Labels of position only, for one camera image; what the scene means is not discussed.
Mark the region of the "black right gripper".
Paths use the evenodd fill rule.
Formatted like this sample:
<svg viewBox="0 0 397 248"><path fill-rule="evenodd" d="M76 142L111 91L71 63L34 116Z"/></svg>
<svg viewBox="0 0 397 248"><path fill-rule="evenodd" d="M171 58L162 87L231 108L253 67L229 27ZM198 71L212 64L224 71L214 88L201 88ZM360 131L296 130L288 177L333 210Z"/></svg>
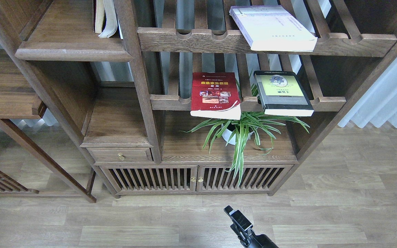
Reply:
<svg viewBox="0 0 397 248"><path fill-rule="evenodd" d="M265 234L255 235L252 230L253 224L239 211L233 210L231 206L224 208L224 212L230 216L233 224L230 228L238 236L238 239L245 248L277 248Z"/></svg>

